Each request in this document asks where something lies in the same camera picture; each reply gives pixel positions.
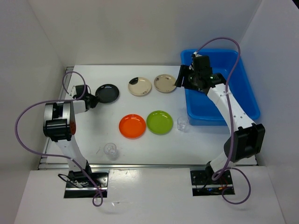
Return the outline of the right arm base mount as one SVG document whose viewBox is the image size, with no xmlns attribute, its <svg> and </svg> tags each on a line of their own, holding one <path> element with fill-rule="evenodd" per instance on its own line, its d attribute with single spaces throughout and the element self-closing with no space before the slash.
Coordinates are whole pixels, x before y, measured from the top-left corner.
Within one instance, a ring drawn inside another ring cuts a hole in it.
<svg viewBox="0 0 299 224">
<path fill-rule="evenodd" d="M 204 170 L 190 170 L 192 195 L 193 196 L 221 196 L 234 195 L 233 181 L 230 171 L 226 171 L 223 176 L 212 181 Z"/>
</svg>

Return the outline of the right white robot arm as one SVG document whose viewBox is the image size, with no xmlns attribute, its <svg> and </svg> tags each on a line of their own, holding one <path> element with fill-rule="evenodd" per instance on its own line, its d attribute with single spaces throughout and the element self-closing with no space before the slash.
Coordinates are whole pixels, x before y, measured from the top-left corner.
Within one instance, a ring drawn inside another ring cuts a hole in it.
<svg viewBox="0 0 299 224">
<path fill-rule="evenodd" d="M 227 168 L 261 151 L 265 127 L 256 124 L 239 105 L 221 73 L 213 73 L 209 56 L 192 54 L 190 66 L 181 65 L 176 87 L 203 92 L 224 118 L 231 136 L 224 151 L 206 165 L 205 178 L 209 183 L 221 179 Z"/>
</svg>

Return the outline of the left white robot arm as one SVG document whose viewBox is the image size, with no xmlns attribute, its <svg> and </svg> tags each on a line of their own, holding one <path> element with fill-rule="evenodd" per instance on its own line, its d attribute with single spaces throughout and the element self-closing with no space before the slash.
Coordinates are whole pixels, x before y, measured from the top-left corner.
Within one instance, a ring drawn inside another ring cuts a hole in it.
<svg viewBox="0 0 299 224">
<path fill-rule="evenodd" d="M 88 92 L 87 85 L 73 86 L 72 100 L 47 103 L 44 109 L 43 133 L 68 158 L 69 177 L 86 187 L 92 184 L 93 174 L 75 139 L 75 115 L 95 108 L 97 98 Z"/>
</svg>

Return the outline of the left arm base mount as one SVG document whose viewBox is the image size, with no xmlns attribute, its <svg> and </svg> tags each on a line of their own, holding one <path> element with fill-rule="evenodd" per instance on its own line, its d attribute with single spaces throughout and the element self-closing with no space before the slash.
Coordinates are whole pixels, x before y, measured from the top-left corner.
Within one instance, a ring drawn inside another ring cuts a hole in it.
<svg viewBox="0 0 299 224">
<path fill-rule="evenodd" d="M 70 172 L 67 175 L 58 174 L 57 176 L 66 183 L 64 198 L 93 198 L 98 193 L 94 184 L 84 175 L 77 179 Z M 90 174 L 91 179 L 101 190 L 103 198 L 107 197 L 108 176 L 107 171 Z"/>
</svg>

